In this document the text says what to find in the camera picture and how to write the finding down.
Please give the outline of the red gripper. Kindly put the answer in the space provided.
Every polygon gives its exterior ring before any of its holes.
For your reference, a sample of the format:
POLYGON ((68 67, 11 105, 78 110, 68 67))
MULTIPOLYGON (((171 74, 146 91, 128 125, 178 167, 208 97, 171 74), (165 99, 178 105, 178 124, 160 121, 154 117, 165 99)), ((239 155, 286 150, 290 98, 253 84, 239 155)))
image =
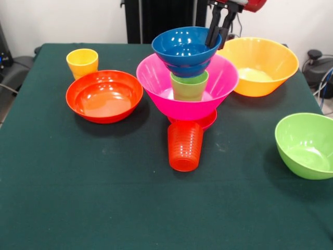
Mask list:
POLYGON ((206 38, 205 45, 207 47, 214 47, 216 39, 220 33, 222 37, 219 49, 223 49, 225 42, 227 41, 227 36, 229 34, 230 27, 236 17, 236 14, 241 13, 243 10, 250 12, 257 12, 260 10, 267 0, 215 0, 209 1, 210 4, 214 5, 212 12, 212 21, 209 27, 209 32, 206 38), (219 28, 219 22, 221 18, 221 9, 228 9, 228 14, 226 15, 222 26, 219 28))

